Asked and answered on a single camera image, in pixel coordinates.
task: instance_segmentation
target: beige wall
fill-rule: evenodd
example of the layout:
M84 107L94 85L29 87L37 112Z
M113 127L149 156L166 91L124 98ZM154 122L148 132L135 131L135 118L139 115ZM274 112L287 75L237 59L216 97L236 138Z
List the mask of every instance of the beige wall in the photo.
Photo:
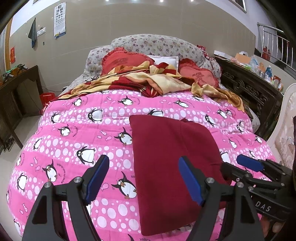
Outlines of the beige wall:
M254 52L255 35L241 22L206 0L70 0L66 5L66 35L54 39L53 13L59 1L36 15L37 30L46 27L31 48L28 33L34 17L11 37L16 62L39 66L42 85L60 91L84 70L87 55L117 37L150 33L178 37L195 45L235 55Z

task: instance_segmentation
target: red towel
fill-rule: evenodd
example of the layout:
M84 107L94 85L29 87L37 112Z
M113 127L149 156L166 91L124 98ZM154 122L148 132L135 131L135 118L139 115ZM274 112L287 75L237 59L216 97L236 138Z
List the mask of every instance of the red towel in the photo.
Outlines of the red towel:
M130 124L141 233L169 232L195 221L200 207L189 195L178 160L187 156L206 177L226 184L210 131L186 119L152 115L132 115Z

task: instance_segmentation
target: cream fabric chair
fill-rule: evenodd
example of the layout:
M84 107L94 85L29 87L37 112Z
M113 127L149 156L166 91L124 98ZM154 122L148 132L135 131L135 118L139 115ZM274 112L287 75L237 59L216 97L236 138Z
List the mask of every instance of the cream fabric chair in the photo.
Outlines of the cream fabric chair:
M283 98L278 123L267 144L276 157L276 161L288 168L293 167L295 145L293 118L296 116L296 83L291 84Z

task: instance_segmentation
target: towel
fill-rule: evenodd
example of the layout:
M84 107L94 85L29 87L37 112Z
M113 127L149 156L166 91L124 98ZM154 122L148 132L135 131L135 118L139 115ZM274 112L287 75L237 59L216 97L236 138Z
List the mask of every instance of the towel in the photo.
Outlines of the towel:
M36 18L34 19L28 37L32 40L32 48L37 41Z

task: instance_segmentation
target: cable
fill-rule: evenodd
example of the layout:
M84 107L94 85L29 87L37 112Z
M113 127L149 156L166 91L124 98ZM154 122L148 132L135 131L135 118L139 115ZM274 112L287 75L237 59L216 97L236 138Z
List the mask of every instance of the cable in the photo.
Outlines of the cable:
M48 88L44 87L44 86L41 86L42 88L48 90L48 91L51 91L51 92L56 92L56 93L61 93L62 91L52 91L52 90L49 90Z
M30 93L29 93L29 91L28 91L28 89L27 89L27 86L25 85L24 82L23 82L23 84L24 84L24 86L25 86L25 88L26 88L26 90L27 90L27 92L28 92L28 95L30 96L31 100L32 100L32 101L34 102L34 104L36 105L37 109L38 109L38 110L41 110L41 109L37 106L37 104L36 104L36 102L33 100L33 98L31 97L31 95L30 95Z

